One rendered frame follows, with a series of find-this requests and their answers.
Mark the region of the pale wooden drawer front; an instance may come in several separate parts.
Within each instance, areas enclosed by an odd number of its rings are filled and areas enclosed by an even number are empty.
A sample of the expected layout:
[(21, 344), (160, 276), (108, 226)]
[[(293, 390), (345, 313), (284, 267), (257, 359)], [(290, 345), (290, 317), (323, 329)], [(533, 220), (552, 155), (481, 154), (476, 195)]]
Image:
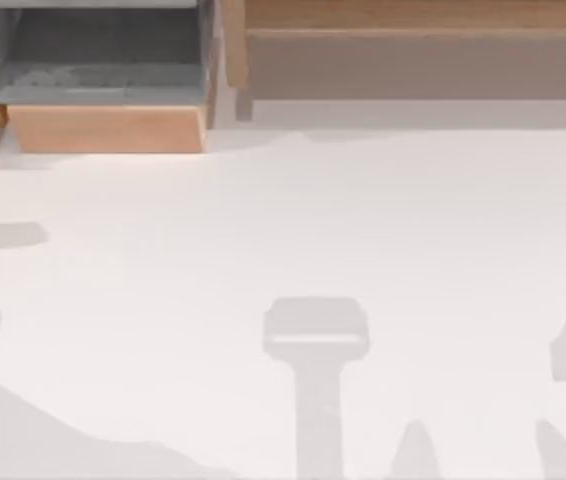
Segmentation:
[(12, 105), (21, 150), (62, 154), (189, 154), (205, 149), (201, 106)]

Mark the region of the wooden open shelf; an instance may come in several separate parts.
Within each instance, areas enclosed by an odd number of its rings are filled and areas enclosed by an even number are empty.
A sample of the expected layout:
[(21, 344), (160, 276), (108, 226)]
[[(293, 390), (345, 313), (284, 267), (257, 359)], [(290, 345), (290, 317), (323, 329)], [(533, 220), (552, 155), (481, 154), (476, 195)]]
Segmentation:
[(566, 103), (566, 0), (219, 0), (235, 114), (274, 128)]

